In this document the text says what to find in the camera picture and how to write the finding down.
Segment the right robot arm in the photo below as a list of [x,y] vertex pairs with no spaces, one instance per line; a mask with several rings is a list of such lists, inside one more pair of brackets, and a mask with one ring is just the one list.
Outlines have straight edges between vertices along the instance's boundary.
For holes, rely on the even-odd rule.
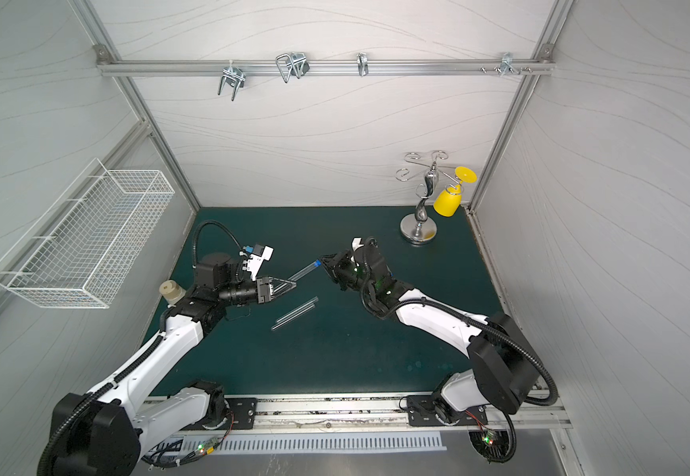
[[400,281],[374,238],[319,258],[330,280],[356,292],[367,313],[422,330],[459,351],[471,369],[445,378],[432,393],[436,420],[453,426],[469,410],[492,406],[511,416],[522,405],[549,407],[558,388],[523,332],[506,313],[461,311]]

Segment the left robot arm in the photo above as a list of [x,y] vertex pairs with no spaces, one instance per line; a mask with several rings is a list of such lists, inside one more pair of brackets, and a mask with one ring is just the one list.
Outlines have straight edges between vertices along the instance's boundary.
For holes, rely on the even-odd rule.
[[223,389],[198,382],[151,407],[142,404],[169,371],[227,315],[292,291],[293,280],[262,277],[273,248],[238,245],[235,254],[192,253],[193,285],[160,316],[158,332],[120,368],[83,395],[55,407],[39,475],[129,475],[164,438],[204,418],[225,418]]

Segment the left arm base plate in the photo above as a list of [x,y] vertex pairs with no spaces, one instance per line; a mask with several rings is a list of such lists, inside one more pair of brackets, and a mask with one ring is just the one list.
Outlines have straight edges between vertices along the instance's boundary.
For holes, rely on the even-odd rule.
[[197,432],[198,430],[206,430],[206,432],[223,430],[225,432],[229,426],[233,430],[252,430],[255,424],[258,402],[257,398],[225,398],[221,420],[215,420],[211,416],[206,416],[195,424],[182,428],[182,432]]

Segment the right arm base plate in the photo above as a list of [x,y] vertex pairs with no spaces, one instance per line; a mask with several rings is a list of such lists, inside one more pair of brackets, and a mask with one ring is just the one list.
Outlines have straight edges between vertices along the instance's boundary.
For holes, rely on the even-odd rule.
[[412,428],[430,426],[487,426],[485,407],[472,407],[456,411],[441,397],[435,395],[408,395],[398,402],[398,408],[405,412]]

